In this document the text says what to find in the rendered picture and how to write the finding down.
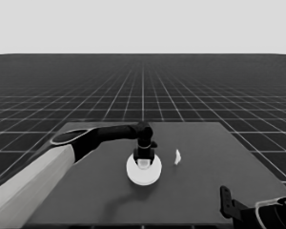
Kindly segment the large thick white disc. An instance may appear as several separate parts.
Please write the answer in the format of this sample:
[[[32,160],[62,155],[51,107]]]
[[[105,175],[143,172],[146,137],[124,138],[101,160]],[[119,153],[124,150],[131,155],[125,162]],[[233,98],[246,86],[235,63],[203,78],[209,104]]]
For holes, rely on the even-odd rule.
[[[126,162],[127,176],[134,184],[148,186],[157,182],[162,171],[162,163],[158,155],[154,156],[153,163],[148,168],[140,168],[130,155]]]

